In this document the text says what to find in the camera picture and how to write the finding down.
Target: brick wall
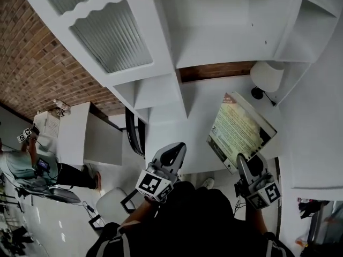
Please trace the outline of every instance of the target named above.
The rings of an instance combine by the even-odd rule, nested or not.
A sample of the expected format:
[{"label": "brick wall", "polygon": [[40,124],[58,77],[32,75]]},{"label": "brick wall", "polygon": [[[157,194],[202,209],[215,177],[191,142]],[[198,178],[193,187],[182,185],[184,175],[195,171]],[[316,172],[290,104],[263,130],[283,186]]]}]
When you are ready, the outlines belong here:
[{"label": "brick wall", "polygon": [[0,102],[33,119],[53,99],[92,102],[105,115],[124,105],[73,58],[27,0],[0,0]]},{"label": "brick wall", "polygon": [[180,69],[182,82],[250,74],[255,61],[221,63]]}]

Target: white floor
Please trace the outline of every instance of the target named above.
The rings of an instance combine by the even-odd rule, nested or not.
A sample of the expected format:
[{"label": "white floor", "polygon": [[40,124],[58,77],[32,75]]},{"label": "white floor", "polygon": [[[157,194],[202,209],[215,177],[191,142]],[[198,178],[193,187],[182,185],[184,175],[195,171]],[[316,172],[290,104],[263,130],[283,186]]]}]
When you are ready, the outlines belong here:
[{"label": "white floor", "polygon": [[[86,201],[91,207],[95,207],[101,195],[114,187],[120,187],[126,193],[130,193],[135,187],[140,171],[145,167],[145,161],[132,151],[126,132],[123,132],[123,166],[101,165],[94,167],[101,173],[102,191],[99,193],[78,187],[72,189],[82,201]],[[199,186],[207,177],[215,178],[215,188],[221,190],[228,197],[234,209],[237,202],[234,183],[238,180],[238,175],[232,176],[227,170],[221,170],[188,176],[196,186]],[[16,194],[11,185],[6,186],[6,192],[9,195]],[[22,199],[20,201],[23,203],[25,213],[22,214],[15,208],[11,208],[11,213],[17,216],[19,225],[27,225],[27,229],[36,241],[35,244],[27,245],[26,253],[28,256],[85,256],[98,238],[89,226],[90,218],[82,206],[51,201],[36,196],[33,197],[33,206],[31,206],[30,196],[24,201]],[[136,206],[139,201],[139,199],[134,201]],[[243,220],[244,214],[245,209],[241,208],[237,212],[236,218]],[[264,209],[263,214],[268,230],[275,233],[277,205]]]}]

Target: white desk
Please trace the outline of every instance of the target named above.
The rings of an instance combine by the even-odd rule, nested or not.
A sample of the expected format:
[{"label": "white desk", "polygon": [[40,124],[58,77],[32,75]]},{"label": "white desk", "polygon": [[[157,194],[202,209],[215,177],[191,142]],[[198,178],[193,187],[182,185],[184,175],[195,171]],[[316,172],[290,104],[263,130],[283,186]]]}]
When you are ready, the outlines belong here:
[{"label": "white desk", "polygon": [[122,132],[89,111],[89,102],[72,106],[70,115],[61,118],[58,138],[39,136],[39,142],[49,146],[61,163],[121,165]]},{"label": "white desk", "polygon": [[[224,169],[225,166],[206,142],[219,111],[225,92],[236,91],[263,115],[276,130],[282,127],[280,111],[264,97],[255,100],[251,94],[254,84],[250,76],[217,78],[181,86],[188,119],[169,124],[149,124],[146,133],[146,163],[156,151],[170,143],[184,142],[187,153],[180,173],[197,173]],[[280,135],[277,134],[261,151],[268,160],[279,156]]]}]

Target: device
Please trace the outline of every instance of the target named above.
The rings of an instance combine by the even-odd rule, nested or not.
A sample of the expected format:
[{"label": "device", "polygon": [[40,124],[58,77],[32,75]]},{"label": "device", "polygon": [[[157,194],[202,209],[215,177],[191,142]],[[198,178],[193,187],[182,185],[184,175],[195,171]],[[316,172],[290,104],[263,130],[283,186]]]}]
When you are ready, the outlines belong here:
[{"label": "device", "polygon": [[242,196],[256,209],[263,209],[281,197],[278,181],[266,167],[265,159],[258,153],[249,162],[243,154],[237,155],[241,179],[235,184],[236,196]]},{"label": "device", "polygon": [[186,154],[185,143],[173,143],[156,152],[138,178],[136,189],[157,202],[165,202],[178,180],[177,172]]},{"label": "device", "polygon": [[32,132],[34,132],[37,136],[39,135],[39,129],[35,124],[33,124],[31,128],[28,127],[25,129],[23,133],[17,137],[18,142],[24,142],[32,134]]},{"label": "device", "polygon": [[44,161],[42,158],[38,159],[37,167],[40,168],[42,171],[50,172],[49,163]]}]

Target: hand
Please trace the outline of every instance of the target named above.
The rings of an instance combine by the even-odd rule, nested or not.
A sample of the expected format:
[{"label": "hand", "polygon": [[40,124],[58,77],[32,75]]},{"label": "hand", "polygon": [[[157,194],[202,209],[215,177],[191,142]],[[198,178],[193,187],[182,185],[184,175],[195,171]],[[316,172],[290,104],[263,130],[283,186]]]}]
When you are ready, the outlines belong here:
[{"label": "hand", "polygon": [[35,132],[32,132],[29,137],[30,137],[30,139],[33,139],[33,140],[37,140],[37,138],[38,138],[38,136]]}]

